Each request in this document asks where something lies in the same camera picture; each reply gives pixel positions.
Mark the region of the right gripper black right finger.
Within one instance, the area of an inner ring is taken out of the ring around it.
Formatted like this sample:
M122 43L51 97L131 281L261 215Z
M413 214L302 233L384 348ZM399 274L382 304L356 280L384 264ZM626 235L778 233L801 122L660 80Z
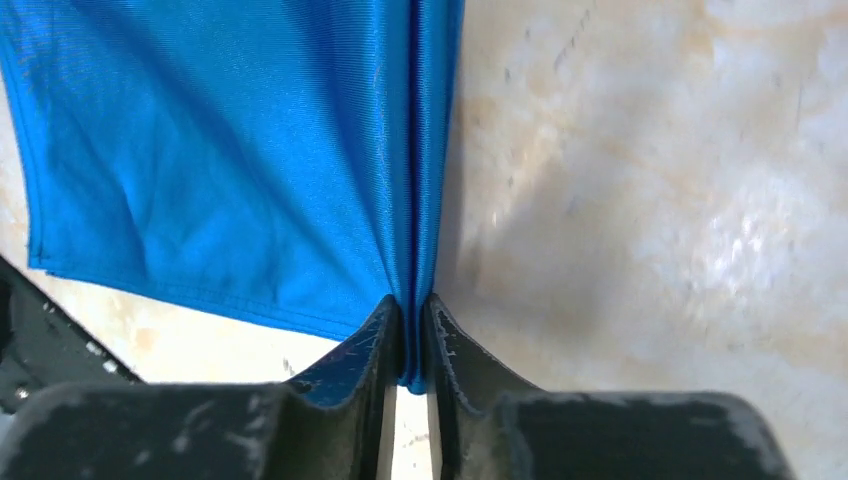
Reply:
M790 479L768 423L720 392L552 392L422 310L439 479Z

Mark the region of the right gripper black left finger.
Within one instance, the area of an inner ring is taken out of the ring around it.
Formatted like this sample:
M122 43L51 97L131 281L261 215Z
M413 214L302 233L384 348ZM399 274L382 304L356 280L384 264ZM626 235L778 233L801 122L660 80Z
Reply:
M385 479L400 309L282 383L65 383L1 444L5 479Z

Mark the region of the blue cloth napkin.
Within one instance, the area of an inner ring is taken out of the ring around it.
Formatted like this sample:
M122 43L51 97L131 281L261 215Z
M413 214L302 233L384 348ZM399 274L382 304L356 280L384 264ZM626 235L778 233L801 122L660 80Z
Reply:
M460 1L5 1L30 267L342 340L425 389Z

